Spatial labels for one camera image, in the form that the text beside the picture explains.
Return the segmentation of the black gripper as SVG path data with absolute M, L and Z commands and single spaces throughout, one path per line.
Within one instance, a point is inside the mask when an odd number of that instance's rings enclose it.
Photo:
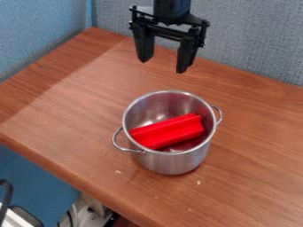
M 152 0 L 152 6 L 133 4 L 131 30 L 137 58 L 141 63 L 153 56 L 155 36 L 180 41 L 176 73 L 192 65 L 199 47 L 204 46 L 209 21 L 191 14 L 192 0 Z

